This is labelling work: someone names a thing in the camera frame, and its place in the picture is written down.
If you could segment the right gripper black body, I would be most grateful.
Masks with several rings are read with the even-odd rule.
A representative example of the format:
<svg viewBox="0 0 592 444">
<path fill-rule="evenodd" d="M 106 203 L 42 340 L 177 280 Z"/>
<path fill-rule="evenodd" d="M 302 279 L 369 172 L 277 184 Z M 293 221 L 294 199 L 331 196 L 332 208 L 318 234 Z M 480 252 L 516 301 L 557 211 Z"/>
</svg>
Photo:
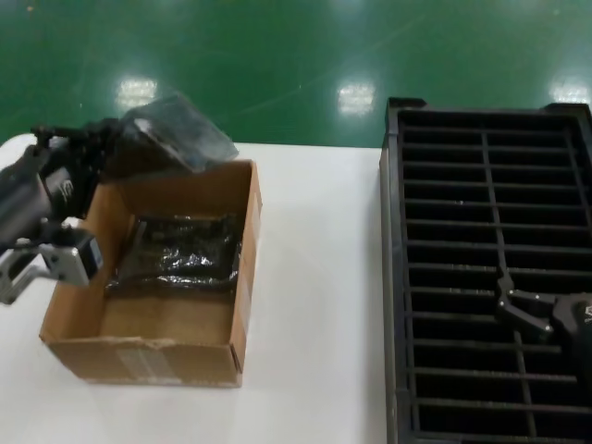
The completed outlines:
<svg viewBox="0 0 592 444">
<path fill-rule="evenodd" d="M 556 301 L 551 324 L 563 351 L 574 366 L 591 365 L 591 294 L 561 295 Z"/>
</svg>

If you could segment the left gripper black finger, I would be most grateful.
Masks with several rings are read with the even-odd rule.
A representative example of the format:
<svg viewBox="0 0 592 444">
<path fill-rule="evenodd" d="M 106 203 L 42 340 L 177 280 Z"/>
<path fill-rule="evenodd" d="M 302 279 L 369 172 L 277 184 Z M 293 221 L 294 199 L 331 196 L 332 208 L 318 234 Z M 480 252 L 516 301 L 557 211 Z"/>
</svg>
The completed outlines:
<svg viewBox="0 0 592 444">
<path fill-rule="evenodd" d="M 114 154 L 128 122 L 124 118 L 104 118 L 85 124 L 81 150 L 85 154 Z"/>
<path fill-rule="evenodd" d="M 114 177 L 115 149 L 110 146 L 93 147 L 90 153 L 90 175 L 95 179 L 112 179 Z"/>
</svg>

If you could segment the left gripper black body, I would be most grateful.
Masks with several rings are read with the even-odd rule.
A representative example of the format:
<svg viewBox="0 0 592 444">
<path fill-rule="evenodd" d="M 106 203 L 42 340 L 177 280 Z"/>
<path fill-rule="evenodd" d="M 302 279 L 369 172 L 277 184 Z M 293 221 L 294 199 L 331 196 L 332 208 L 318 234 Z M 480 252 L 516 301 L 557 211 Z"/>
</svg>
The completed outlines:
<svg viewBox="0 0 592 444">
<path fill-rule="evenodd" d="M 91 177 L 90 154 L 81 150 L 81 128 L 38 128 L 39 176 L 54 220 L 84 218 L 100 181 Z"/>
</svg>

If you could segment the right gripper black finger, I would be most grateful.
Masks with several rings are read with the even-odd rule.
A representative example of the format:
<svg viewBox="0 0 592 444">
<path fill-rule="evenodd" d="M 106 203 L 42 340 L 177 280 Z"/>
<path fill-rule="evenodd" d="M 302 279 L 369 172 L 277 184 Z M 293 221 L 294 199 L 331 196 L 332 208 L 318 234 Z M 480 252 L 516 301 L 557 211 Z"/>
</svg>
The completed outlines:
<svg viewBox="0 0 592 444">
<path fill-rule="evenodd" d="M 510 302 L 498 303 L 496 317 L 502 324 L 537 342 L 547 342 L 554 333 L 548 321 L 529 314 Z"/>
<path fill-rule="evenodd" d="M 501 313 L 519 316 L 549 317 L 558 295 L 540 291 L 519 290 L 507 268 L 497 270 L 497 308 Z"/>
</svg>

